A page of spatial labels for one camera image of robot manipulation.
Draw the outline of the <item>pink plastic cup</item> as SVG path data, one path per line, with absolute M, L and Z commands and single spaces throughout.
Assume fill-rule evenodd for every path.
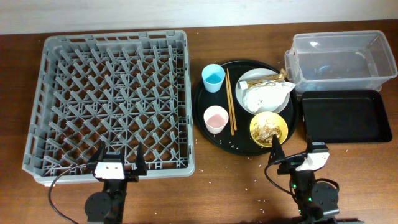
M 218 134 L 227 125 L 229 114 L 223 107 L 214 105 L 205 110 L 203 119 L 207 130 L 211 134 Z

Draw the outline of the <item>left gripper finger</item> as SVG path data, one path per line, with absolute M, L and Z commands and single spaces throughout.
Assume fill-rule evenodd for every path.
M 136 169 L 135 173 L 136 175 L 147 175 L 147 166 L 146 162 L 144 159 L 144 151 L 142 148 L 142 143 L 140 142 L 138 147 L 137 147 L 137 155 L 136 155 Z
M 105 154 L 105 142 L 101 141 L 99 148 L 96 150 L 96 152 L 92 155 L 90 158 L 90 163 L 95 163 L 95 162 L 100 162 L 103 160 L 103 156 Z

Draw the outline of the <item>food scraps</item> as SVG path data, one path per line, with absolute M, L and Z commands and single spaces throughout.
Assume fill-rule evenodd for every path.
M 272 121 L 258 121 L 251 130 L 252 137 L 261 144 L 272 144 L 273 136 L 280 139 L 282 131 L 278 125 Z

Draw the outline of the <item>light blue plastic cup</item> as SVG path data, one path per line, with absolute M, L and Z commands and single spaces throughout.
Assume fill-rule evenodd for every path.
M 223 84 L 225 72 L 220 65 L 209 64 L 202 70 L 201 77 L 205 89 L 210 93 L 216 93 Z

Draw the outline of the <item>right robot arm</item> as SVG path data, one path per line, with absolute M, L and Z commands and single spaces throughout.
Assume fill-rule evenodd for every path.
M 279 190 L 289 194 L 298 206 L 299 216 L 293 223 L 361 223 L 361 220 L 338 220 L 340 186 L 334 180 L 316 178 L 315 172 L 325 166 L 330 156 L 324 142 L 314 142 L 307 137 L 306 150 L 286 156 L 276 135 L 272 137 L 271 153 L 264 169 L 267 180 Z M 290 175 L 289 188 L 275 183 L 267 171 L 278 166 L 279 175 Z

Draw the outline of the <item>yellow bowl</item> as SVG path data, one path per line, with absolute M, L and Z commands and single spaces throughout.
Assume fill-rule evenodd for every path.
M 285 120 L 278 115 L 277 113 L 273 113 L 273 112 L 262 112 L 259 113 L 257 115 L 255 115 L 255 117 L 253 117 L 253 119 L 250 122 L 250 127 L 249 127 L 249 131 L 251 134 L 251 130 L 253 129 L 253 126 L 258 122 L 262 122 L 262 121 L 272 121 L 273 123 L 275 123 L 276 125 L 278 125 L 282 131 L 281 137 L 279 139 L 280 144 L 284 143 L 285 140 L 287 139 L 287 135 L 289 133 L 289 129 L 287 126 L 287 123 L 285 122 Z M 257 142 L 251 134 L 251 138 L 252 140 L 259 146 L 261 147 L 271 147 L 272 144 L 261 144 L 259 142 Z

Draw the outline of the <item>gold snack wrapper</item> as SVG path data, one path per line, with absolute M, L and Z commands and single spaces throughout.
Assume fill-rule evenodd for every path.
M 278 82 L 287 78 L 287 71 L 281 69 L 275 72 L 266 68 L 255 68 L 244 73 L 238 80 L 237 87 L 240 90 L 247 90 L 255 86 L 266 85 L 272 82 Z

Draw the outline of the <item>white napkin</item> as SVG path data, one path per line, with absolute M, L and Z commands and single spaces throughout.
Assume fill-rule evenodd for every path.
M 243 106 L 252 114 L 275 111 L 290 98 L 290 92 L 296 84 L 291 82 L 273 82 L 244 90 Z

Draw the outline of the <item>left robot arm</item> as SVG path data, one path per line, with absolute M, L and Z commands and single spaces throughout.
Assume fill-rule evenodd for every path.
M 88 223 L 123 222 L 127 184 L 147 175 L 142 144 L 137 147 L 136 169 L 126 170 L 124 163 L 124 154 L 108 154 L 105 142 L 88 160 L 87 167 L 93 171 L 93 177 L 103 183 L 102 191 L 93 193 L 85 202 Z

